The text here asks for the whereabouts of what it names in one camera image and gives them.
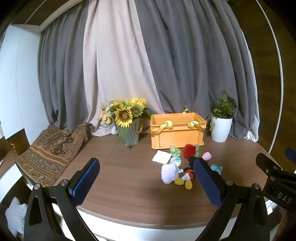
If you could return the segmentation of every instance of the white napkin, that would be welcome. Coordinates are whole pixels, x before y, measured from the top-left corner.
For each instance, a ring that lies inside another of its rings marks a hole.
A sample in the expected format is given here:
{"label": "white napkin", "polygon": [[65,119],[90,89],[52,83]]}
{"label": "white napkin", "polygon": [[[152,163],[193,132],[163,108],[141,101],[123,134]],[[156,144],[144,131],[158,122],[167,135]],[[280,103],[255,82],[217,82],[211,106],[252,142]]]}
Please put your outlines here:
{"label": "white napkin", "polygon": [[159,162],[161,164],[167,164],[171,156],[171,153],[158,150],[155,156],[152,158],[152,161]]}

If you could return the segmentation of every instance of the potted plant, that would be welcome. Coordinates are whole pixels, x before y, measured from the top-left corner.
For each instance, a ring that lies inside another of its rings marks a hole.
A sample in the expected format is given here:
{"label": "potted plant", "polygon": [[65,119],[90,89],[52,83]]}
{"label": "potted plant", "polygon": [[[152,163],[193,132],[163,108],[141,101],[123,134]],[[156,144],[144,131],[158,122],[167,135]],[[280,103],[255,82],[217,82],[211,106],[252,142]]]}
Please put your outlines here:
{"label": "potted plant", "polygon": [[227,94],[219,98],[219,108],[214,109],[211,116],[211,137],[216,142],[225,142],[232,124],[233,105],[228,101]]}
{"label": "potted plant", "polygon": [[142,130],[140,117],[150,117],[154,111],[147,108],[148,101],[142,98],[128,100],[111,100],[108,105],[101,104],[100,124],[111,126],[115,124],[119,139],[126,146],[133,146],[139,142]]}

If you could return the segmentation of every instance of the metal bolt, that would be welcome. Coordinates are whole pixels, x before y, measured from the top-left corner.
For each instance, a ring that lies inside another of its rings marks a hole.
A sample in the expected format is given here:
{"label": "metal bolt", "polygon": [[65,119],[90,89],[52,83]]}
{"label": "metal bolt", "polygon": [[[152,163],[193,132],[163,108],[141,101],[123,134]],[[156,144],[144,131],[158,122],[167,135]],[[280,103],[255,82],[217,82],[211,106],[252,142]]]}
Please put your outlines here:
{"label": "metal bolt", "polygon": [[228,186],[232,186],[233,185],[233,181],[231,181],[231,180],[226,180],[226,184],[228,185]]}
{"label": "metal bolt", "polygon": [[37,190],[37,189],[39,189],[39,187],[40,187],[40,184],[37,183],[37,184],[34,186],[34,189]]}
{"label": "metal bolt", "polygon": [[254,183],[254,188],[260,189],[260,185],[258,183]]}
{"label": "metal bolt", "polygon": [[68,184],[68,180],[67,180],[67,179],[61,180],[60,184],[61,184],[62,186],[65,186],[65,185]]}

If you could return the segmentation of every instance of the patterned cloth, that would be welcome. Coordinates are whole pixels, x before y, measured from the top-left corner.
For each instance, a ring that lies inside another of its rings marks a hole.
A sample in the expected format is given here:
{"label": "patterned cloth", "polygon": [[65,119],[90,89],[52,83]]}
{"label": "patterned cloth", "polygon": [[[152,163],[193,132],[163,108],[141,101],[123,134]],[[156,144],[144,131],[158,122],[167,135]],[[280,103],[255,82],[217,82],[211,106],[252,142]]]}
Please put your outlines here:
{"label": "patterned cloth", "polygon": [[43,187],[52,186],[77,155],[91,124],[72,131],[50,126],[41,132],[16,164],[25,178]]}
{"label": "patterned cloth", "polygon": [[9,208],[5,211],[8,229],[15,237],[18,233],[24,234],[27,208],[27,204],[21,205],[20,201],[14,197]]}

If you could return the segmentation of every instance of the white curtain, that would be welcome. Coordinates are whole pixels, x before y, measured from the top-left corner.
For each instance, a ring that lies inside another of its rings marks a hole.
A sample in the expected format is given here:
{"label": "white curtain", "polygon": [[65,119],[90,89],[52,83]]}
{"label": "white curtain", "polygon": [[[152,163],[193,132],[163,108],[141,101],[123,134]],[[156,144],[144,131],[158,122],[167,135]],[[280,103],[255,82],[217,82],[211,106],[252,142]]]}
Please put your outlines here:
{"label": "white curtain", "polygon": [[99,126],[102,102],[141,97],[163,113],[146,53],[134,0],[92,0],[83,42],[83,72],[88,122],[93,134],[115,134]]}

